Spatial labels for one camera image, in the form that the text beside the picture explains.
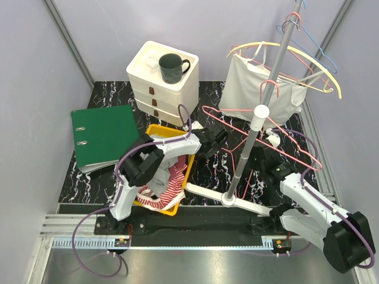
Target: green binder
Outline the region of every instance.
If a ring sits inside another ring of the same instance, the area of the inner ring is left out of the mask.
[[[116,164],[139,136],[129,105],[71,112],[76,165],[82,173]]]

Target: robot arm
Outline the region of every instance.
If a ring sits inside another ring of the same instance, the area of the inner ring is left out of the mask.
[[[342,216],[361,233],[375,253],[368,220],[360,212],[351,214],[325,198],[309,183],[304,182],[303,186],[301,174],[296,173],[289,163],[280,163],[279,157],[265,146],[254,147],[249,160],[253,168],[262,171],[268,185],[279,184],[280,191],[307,213],[304,215],[288,204],[279,205],[269,213],[275,230],[285,229],[303,237],[321,249],[337,271],[345,273],[369,258],[370,254]]]
[[[157,142],[157,145],[143,147],[134,152],[121,165],[122,181],[117,185],[115,198],[110,209],[111,215],[108,215],[108,221],[111,224],[116,224],[129,217],[131,206],[139,188],[154,177],[162,162],[174,157],[191,154],[209,158],[223,146],[227,139],[227,133],[225,130],[221,130],[214,135],[208,129],[202,128],[193,130],[189,137],[183,135],[182,138],[182,140],[180,140],[180,137],[151,138],[147,134],[143,134],[127,149],[126,153],[141,144]]]

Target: dark green mug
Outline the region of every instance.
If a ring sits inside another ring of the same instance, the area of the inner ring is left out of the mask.
[[[184,63],[188,63],[188,67],[182,71]],[[176,84],[180,82],[182,76],[190,69],[191,62],[188,59],[182,60],[177,54],[169,53],[159,59],[159,67],[163,81],[168,84]]]

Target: white stand base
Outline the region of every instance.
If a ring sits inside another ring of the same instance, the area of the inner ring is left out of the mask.
[[[224,192],[221,196],[221,204],[224,205],[225,207],[232,207],[236,203],[236,197],[233,195],[231,200],[228,200],[226,198],[226,193]]]
[[[236,198],[235,196],[233,196],[233,199],[229,201],[226,199],[226,193],[212,191],[211,189],[202,188],[201,186],[193,185],[192,183],[187,183],[185,189],[194,194],[217,200],[226,207],[238,207],[267,217],[270,215],[271,208],[242,200],[240,198]]]

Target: white wall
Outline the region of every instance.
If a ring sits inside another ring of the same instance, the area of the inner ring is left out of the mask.
[[[309,92],[342,205],[369,219],[379,248],[379,34],[376,0],[356,1],[327,52],[339,68],[342,100]],[[379,276],[379,264],[374,271]]]
[[[95,80],[127,80],[126,66],[144,42],[157,41],[200,58],[200,80],[225,80],[233,44],[280,42],[276,25],[294,0],[54,0]],[[307,0],[303,23],[321,42],[343,0]],[[306,48],[316,47],[294,33]],[[305,67],[284,64],[302,76]]]
[[[73,150],[70,111],[90,88],[42,0],[0,9],[0,278],[23,283]]]

